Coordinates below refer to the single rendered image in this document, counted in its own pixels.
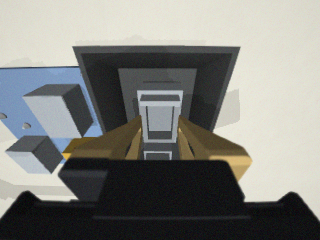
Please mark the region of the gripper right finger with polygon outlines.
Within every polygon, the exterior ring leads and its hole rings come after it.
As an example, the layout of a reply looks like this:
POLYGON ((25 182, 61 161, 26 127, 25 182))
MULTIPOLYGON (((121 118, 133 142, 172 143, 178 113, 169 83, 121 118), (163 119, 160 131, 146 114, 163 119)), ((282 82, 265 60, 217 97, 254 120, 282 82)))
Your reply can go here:
POLYGON ((177 138, 180 160, 225 160, 238 182, 252 164, 243 146, 195 125, 182 115, 178 117, 177 138))

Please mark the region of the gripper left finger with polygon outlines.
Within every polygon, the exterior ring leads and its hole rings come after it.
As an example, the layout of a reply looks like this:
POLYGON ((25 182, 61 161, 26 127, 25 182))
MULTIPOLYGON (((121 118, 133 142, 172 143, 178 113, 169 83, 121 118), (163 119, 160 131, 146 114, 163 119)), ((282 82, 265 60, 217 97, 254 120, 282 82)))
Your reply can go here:
POLYGON ((68 159, 80 157, 109 158, 109 160, 139 160, 142 136, 142 117, 138 115, 128 123, 76 146, 68 159), (130 143, 131 147, 125 156, 126 149, 130 143))

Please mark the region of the yellow block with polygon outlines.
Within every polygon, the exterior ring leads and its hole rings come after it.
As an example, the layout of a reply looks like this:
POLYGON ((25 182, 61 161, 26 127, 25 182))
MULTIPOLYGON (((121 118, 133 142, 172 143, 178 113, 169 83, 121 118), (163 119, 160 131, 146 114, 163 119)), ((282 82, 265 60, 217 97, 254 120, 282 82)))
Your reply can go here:
POLYGON ((96 138, 96 137, 73 138, 72 141, 65 148, 65 150, 62 152, 62 155, 67 160, 76 146, 79 146, 79 145, 81 145, 89 140, 92 140, 94 138, 96 138))

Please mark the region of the grey metal block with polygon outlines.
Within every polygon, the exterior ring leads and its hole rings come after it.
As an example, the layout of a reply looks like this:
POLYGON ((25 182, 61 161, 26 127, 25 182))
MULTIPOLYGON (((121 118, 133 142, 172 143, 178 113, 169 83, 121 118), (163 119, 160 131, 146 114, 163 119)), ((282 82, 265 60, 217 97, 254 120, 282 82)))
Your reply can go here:
POLYGON ((28 174, 52 174, 64 158, 49 136, 24 135, 5 153, 28 174))
POLYGON ((22 98, 50 138, 83 138, 94 122, 80 84, 46 84, 22 98))

